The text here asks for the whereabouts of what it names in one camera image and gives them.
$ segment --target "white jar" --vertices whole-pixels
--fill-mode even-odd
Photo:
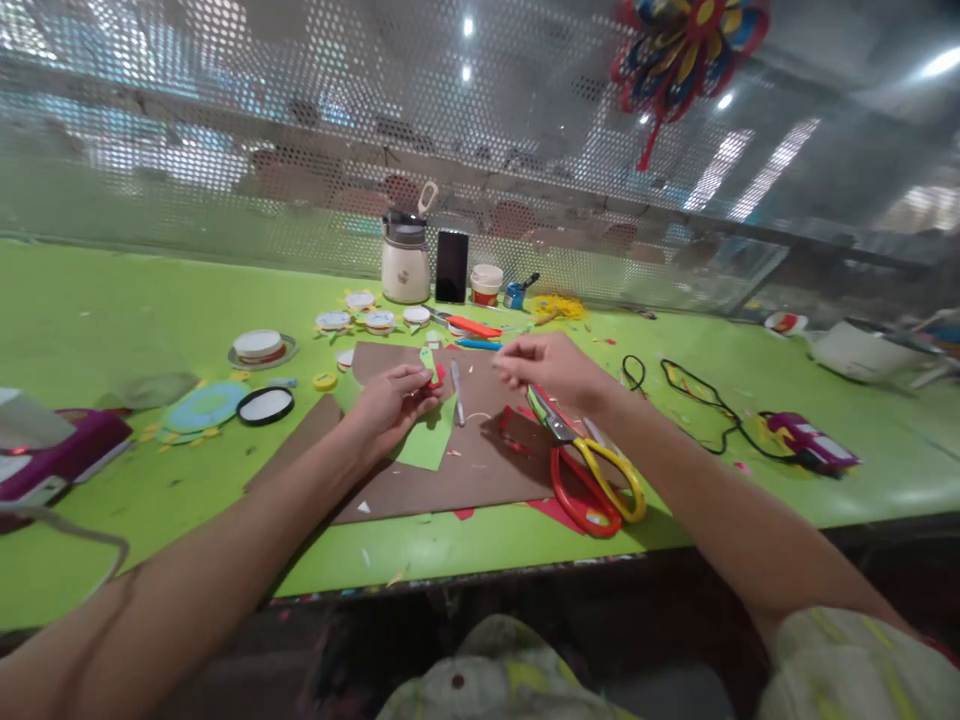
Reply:
[[[430,298],[426,226],[423,218],[397,208],[390,208],[383,216],[380,278],[388,300],[416,305]]]

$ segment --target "electrical cord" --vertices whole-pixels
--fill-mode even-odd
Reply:
[[[631,373],[630,370],[627,368],[628,360],[631,360],[640,366],[639,380],[637,380],[637,378],[634,377],[633,373]],[[623,377],[626,378],[628,383],[630,383],[630,387],[628,387],[627,389],[630,392],[639,390],[641,393],[643,393],[643,396],[646,397],[647,393],[643,389],[643,381],[647,379],[647,366],[643,364],[643,360],[638,358],[636,355],[625,355],[623,360],[620,361],[620,370],[623,372]]]
[[[74,523],[70,522],[62,515],[55,513],[50,508],[43,507],[42,505],[23,505],[21,503],[0,502],[0,515],[8,513],[18,517],[40,520],[41,522],[45,522],[54,530],[62,532],[65,535],[74,535],[76,537],[84,538],[85,540],[93,540],[94,542],[103,543],[105,545],[113,545],[116,547],[116,559],[113,561],[110,569],[107,570],[107,574],[103,576],[103,579],[97,583],[93,590],[90,591],[90,595],[93,595],[97,590],[116,577],[117,573],[120,572],[120,568],[123,567],[123,563],[127,559],[127,555],[130,553],[130,544],[119,535],[110,535],[109,533],[102,533],[97,530],[88,530],[87,528],[80,527],[79,525],[75,525]]]
[[[635,375],[630,371],[630,369],[627,367],[628,361],[631,362],[631,363],[633,363],[633,364],[636,364],[636,365],[639,365],[639,366],[640,366],[640,379],[639,379],[639,380],[636,378],[636,376],[635,376]],[[667,383],[668,383],[668,384],[670,385],[670,387],[672,387],[674,390],[677,390],[678,392],[683,393],[683,394],[686,395],[687,397],[693,398],[694,400],[696,400],[697,402],[699,402],[699,403],[702,404],[702,405],[706,405],[706,406],[708,406],[708,407],[712,407],[712,408],[715,408],[715,409],[717,409],[717,410],[720,410],[724,415],[726,415],[730,420],[733,421],[733,425],[731,425],[729,428],[727,428],[726,430],[724,430],[724,431],[720,434],[720,447],[719,447],[719,448],[710,447],[710,446],[704,444],[703,441],[698,440],[697,438],[694,438],[693,435],[690,435],[690,433],[687,432],[684,428],[682,428],[682,427],[680,427],[679,425],[677,425],[677,427],[679,427],[681,430],[683,430],[683,432],[685,432],[687,435],[690,435],[691,438],[693,438],[693,439],[696,440],[698,443],[700,443],[700,446],[701,446],[704,450],[706,450],[708,453],[710,453],[711,455],[723,455],[723,454],[727,451],[727,444],[728,444],[728,440],[729,440],[730,435],[732,435],[733,433],[739,432],[741,435],[743,435],[744,439],[745,439],[748,443],[750,443],[750,445],[753,446],[753,448],[754,448],[757,452],[759,452],[761,455],[763,455],[764,457],[770,458],[771,460],[778,460],[778,461],[780,461],[780,462],[785,462],[785,463],[790,463],[790,464],[794,464],[794,463],[799,463],[799,462],[800,462],[800,461],[799,461],[799,458],[798,458],[798,456],[797,456],[796,454],[793,454],[793,455],[777,455],[777,454],[775,454],[775,453],[768,452],[767,450],[764,450],[762,447],[760,447],[760,445],[758,445],[758,444],[754,441],[754,439],[753,439],[752,437],[750,437],[749,433],[747,433],[746,428],[744,428],[744,426],[743,426],[743,419],[742,419],[736,412],[734,412],[733,408],[731,408],[729,405],[727,405],[726,402],[724,402],[723,398],[720,397],[720,393],[717,392],[717,389],[716,389],[715,387],[713,387],[713,385],[711,385],[710,383],[708,383],[708,382],[704,381],[703,379],[697,377],[697,376],[694,375],[692,372],[690,372],[689,370],[687,370],[685,367],[683,367],[683,366],[681,366],[681,365],[678,365],[677,363],[673,362],[673,360],[667,360],[666,358],[662,359],[662,360],[660,361],[660,367],[663,369],[663,374],[666,375],[666,377],[667,377]],[[635,391],[635,390],[639,390],[641,393],[643,393],[643,396],[644,396],[644,397],[647,397],[647,393],[646,393],[646,392],[644,391],[644,389],[643,389],[643,381],[644,381],[644,380],[646,379],[646,377],[647,377],[647,367],[646,367],[646,365],[644,365],[643,360],[641,360],[640,358],[638,358],[636,355],[626,355],[626,356],[624,356],[623,360],[622,360],[621,363],[620,363],[620,369],[621,369],[621,371],[623,372],[624,377],[627,379],[627,382],[630,383],[629,390],[630,390],[631,392],[632,392],[632,391]],[[686,375],[687,377],[689,377],[689,378],[691,378],[692,380],[694,380],[698,385],[702,385],[703,387],[707,388],[711,393],[713,393],[713,397],[714,397],[716,400],[715,400],[715,401],[712,401],[712,400],[709,400],[709,399],[707,399],[707,398],[705,398],[705,397],[701,397],[700,395],[697,395],[696,393],[694,393],[694,392],[690,389],[690,387],[687,385],[686,379],[684,379],[684,378],[681,378],[681,379],[680,379],[680,384],[678,384],[678,383],[674,380],[674,378],[673,378],[673,373],[670,372],[671,369],[674,370],[674,371],[678,371],[678,372],[683,373],[683,374]],[[766,417],[766,416],[768,416],[768,415],[770,415],[770,414],[771,414],[771,413],[769,413],[769,412],[759,413],[759,415],[761,415],[762,417]]]
[[[724,415],[726,415],[728,418],[730,418],[730,420],[733,421],[733,425],[731,425],[729,428],[727,428],[720,434],[719,449],[709,448],[706,445],[703,445],[703,443],[700,443],[701,445],[703,445],[703,448],[707,452],[712,453],[714,455],[723,455],[727,451],[728,437],[735,432],[739,432],[741,435],[743,435],[744,439],[748,443],[750,443],[750,445],[753,446],[753,449],[756,450],[761,455],[763,455],[764,457],[770,458],[771,460],[778,460],[780,462],[785,462],[790,464],[799,462],[799,457],[797,456],[796,453],[791,453],[790,455],[777,455],[775,453],[768,452],[767,450],[764,450],[762,447],[760,447],[760,445],[758,445],[754,441],[754,439],[750,437],[750,434],[743,427],[743,418],[741,418],[736,412],[734,412],[732,407],[730,407],[723,401],[723,398],[720,397],[720,393],[717,391],[715,387],[713,387],[713,385],[697,377],[682,365],[678,365],[677,363],[673,362],[673,360],[667,360],[666,358],[664,358],[663,360],[660,361],[660,367],[663,368],[663,372],[667,376],[667,383],[669,383],[670,387],[672,387],[674,390],[682,392],[684,395],[693,398],[694,400],[696,400],[697,402],[703,405],[707,405],[708,407],[716,408],[722,411]],[[697,395],[692,390],[690,390],[690,387],[687,385],[685,378],[681,378],[682,386],[678,385],[672,377],[672,373],[669,370],[670,368],[673,368],[674,370],[682,372],[687,377],[693,379],[698,385],[702,385],[703,387],[707,388],[710,392],[713,393],[713,397],[716,398],[716,402],[708,400],[707,398],[701,397],[700,395]]]

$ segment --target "marker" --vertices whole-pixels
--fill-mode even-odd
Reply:
[[[488,343],[484,340],[457,340],[457,345],[476,348],[477,350],[499,350],[503,347],[500,343]]]

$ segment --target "paper flower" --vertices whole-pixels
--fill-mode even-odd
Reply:
[[[653,129],[637,170],[646,172],[664,123],[679,120],[697,97],[715,97],[737,60],[759,47],[770,16],[764,0],[624,0],[619,19],[639,36],[613,63],[624,112],[649,112]]]

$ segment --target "black phone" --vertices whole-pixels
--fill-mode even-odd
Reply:
[[[437,302],[466,302],[469,244],[469,236],[463,233],[441,230],[437,234]]]

